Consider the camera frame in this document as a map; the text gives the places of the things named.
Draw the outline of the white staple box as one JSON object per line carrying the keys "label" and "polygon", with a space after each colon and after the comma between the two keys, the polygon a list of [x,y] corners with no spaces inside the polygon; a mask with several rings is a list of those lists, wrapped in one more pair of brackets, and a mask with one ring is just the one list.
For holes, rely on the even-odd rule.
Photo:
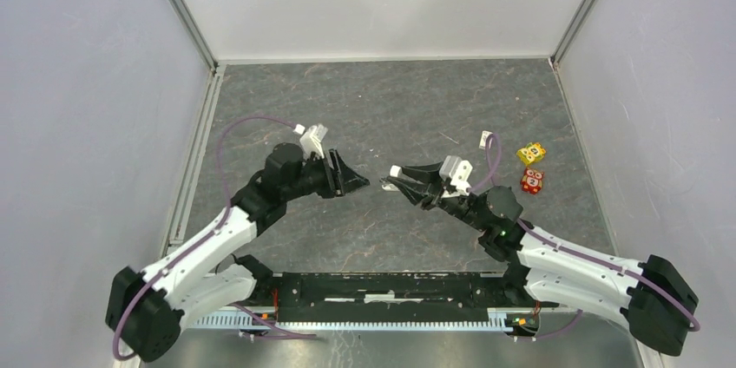
{"label": "white staple box", "polygon": [[493,144],[493,135],[493,132],[484,130],[481,134],[479,148],[482,150],[489,150]]}

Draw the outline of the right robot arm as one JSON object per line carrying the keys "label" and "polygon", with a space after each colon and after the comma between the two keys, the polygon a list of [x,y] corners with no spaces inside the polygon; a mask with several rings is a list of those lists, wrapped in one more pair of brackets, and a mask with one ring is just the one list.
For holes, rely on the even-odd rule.
{"label": "right robot arm", "polygon": [[382,183],[423,210],[438,208],[476,229],[483,250],[508,265],[501,292],[511,305],[533,299],[573,307],[622,326],[659,353],[681,355],[687,334],[701,328],[694,316],[699,299],[669,260],[622,258],[556,237],[522,218],[510,187],[476,189],[470,171],[467,161],[450,156],[394,166]]}

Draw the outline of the white stapler top half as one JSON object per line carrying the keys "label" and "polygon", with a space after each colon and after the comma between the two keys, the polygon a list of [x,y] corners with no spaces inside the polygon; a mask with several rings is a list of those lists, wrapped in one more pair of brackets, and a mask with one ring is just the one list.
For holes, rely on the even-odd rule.
{"label": "white stapler top half", "polygon": [[392,165],[389,173],[380,179],[381,188],[386,192],[398,192],[399,188],[394,184],[394,180],[402,174],[402,168],[398,165]]}

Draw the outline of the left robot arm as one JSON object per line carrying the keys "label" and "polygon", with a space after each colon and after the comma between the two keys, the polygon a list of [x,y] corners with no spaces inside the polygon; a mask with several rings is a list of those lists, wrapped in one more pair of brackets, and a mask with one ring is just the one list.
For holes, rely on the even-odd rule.
{"label": "left robot arm", "polygon": [[105,323],[114,333],[115,359],[155,361],[200,317],[243,299],[266,303],[273,293],[267,276],[239,264],[218,276],[209,270],[284,217],[290,201],[343,197],[369,184],[335,149],[320,156],[297,144],[277,145],[199,233],[155,263],[139,271],[126,266],[114,276]]}

